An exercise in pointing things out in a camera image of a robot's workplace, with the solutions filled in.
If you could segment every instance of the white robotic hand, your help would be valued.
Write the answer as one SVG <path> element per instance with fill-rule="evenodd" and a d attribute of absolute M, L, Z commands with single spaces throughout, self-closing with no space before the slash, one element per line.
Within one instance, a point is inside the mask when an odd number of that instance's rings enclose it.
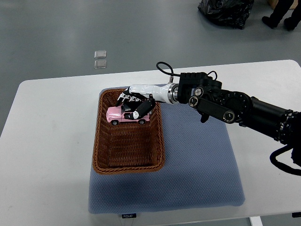
<path fill-rule="evenodd" d="M 177 104 L 177 89 L 177 83 L 168 83 L 165 86 L 132 85 L 120 94 L 116 106 L 125 101 L 141 101 L 137 109 L 126 116 L 126 119 L 140 119 L 155 107 L 156 102 Z"/>

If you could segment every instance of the person's leg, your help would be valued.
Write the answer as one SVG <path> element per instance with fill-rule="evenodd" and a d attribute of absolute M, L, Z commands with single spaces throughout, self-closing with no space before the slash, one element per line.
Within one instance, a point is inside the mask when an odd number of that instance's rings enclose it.
<path fill-rule="evenodd" d="M 279 0 L 270 17 L 264 16 L 262 21 L 270 28 L 275 28 L 288 12 L 294 0 Z"/>
<path fill-rule="evenodd" d="M 287 30 L 293 30 L 301 21 L 301 0 L 298 0 L 298 5 L 294 9 L 292 16 L 284 20 Z"/>

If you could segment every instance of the toy car roof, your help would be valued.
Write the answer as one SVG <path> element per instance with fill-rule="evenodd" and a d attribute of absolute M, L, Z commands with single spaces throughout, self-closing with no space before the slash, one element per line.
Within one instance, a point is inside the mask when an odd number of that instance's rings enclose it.
<path fill-rule="evenodd" d="M 123 104 L 125 112 L 134 112 L 142 101 L 125 102 Z"/>

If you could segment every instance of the gray mat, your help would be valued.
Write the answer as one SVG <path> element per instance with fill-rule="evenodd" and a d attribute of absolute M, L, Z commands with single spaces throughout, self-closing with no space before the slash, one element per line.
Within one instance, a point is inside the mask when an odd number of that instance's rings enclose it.
<path fill-rule="evenodd" d="M 138 213 L 239 206 L 245 197 L 226 126 L 202 124 L 188 105 L 161 104 L 166 152 L 158 172 L 99 175 L 91 168 L 89 211 Z"/>

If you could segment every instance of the robotic arm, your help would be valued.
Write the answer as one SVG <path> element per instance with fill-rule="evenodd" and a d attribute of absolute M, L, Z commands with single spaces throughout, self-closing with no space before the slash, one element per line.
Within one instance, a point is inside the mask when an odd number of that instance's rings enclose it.
<path fill-rule="evenodd" d="M 171 73 L 163 71 L 159 64 L 168 66 Z M 293 149 L 293 162 L 301 166 L 301 113 L 265 103 L 242 92 L 224 90 L 214 71 L 178 75 L 164 62 L 158 62 L 157 68 L 171 76 L 167 85 L 132 85 L 119 96 L 116 105 L 123 101 L 144 100 L 128 116 L 129 119 L 142 118 L 154 108 L 155 102 L 189 104 L 201 115 L 202 123 L 212 116 L 225 123 L 236 122 L 280 141 L 286 146 L 271 154 L 272 164 L 287 173 L 301 176 L 301 169 L 293 169 L 276 160 L 278 155 Z M 211 73 L 215 73 L 215 79 L 209 76 Z M 180 77 L 179 84 L 172 83 L 173 76 Z"/>

